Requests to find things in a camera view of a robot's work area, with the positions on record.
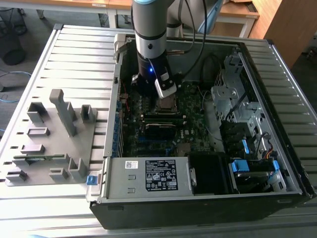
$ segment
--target wooden cabinet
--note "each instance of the wooden cabinet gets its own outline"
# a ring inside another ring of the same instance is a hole
[[[271,39],[289,68],[317,30],[317,0],[253,0],[260,17],[249,38]]]

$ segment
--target wooden desk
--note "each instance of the wooden desk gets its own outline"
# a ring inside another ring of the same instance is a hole
[[[0,0],[0,6],[43,10],[105,13],[109,15],[110,28],[117,28],[117,15],[130,15],[132,0]],[[240,37],[248,37],[259,14],[250,12],[245,4],[229,2],[222,6],[217,22],[237,23],[243,27]]]
[[[132,0],[109,0],[110,28],[117,28],[117,15],[130,15]],[[259,13],[250,12],[244,3],[229,2],[222,6],[217,22],[242,24],[239,37],[247,38]]]

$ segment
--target wastebasket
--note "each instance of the wastebasket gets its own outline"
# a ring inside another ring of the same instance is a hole
[[[13,24],[0,21],[0,58],[7,65],[16,65],[25,59],[25,55]]]
[[[15,32],[20,36],[27,32],[21,10],[18,8],[0,7],[0,20],[11,22]]]

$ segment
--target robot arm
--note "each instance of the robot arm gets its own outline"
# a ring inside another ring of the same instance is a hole
[[[181,27],[182,23],[192,26],[191,10],[194,30],[205,33],[207,29],[208,33],[214,26],[222,2],[223,0],[133,0],[132,18],[139,74],[133,78],[132,83],[139,87],[141,94],[150,96],[153,93],[151,88],[154,87],[160,98],[176,92],[166,57],[167,26],[169,32],[173,32],[173,28]]]

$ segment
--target metal slotted table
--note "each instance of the metal slotted table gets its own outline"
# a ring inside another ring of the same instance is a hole
[[[24,131],[27,126],[27,107],[34,99],[39,101],[46,98],[52,88],[61,88],[64,97],[74,107],[90,104],[98,110],[89,170],[98,171],[102,168],[107,111],[114,75],[113,42],[117,33],[133,32],[55,26],[0,144],[1,232],[20,231],[44,237],[149,237],[221,232],[267,237],[281,234],[297,236],[304,231],[314,234],[317,231],[317,200],[248,223],[109,231],[102,228],[90,211],[84,183],[19,187],[7,187],[4,184],[6,171],[12,167],[12,146],[20,139],[18,132]],[[229,37],[209,39],[246,44],[291,142],[316,188],[317,117],[275,46],[264,40]]]

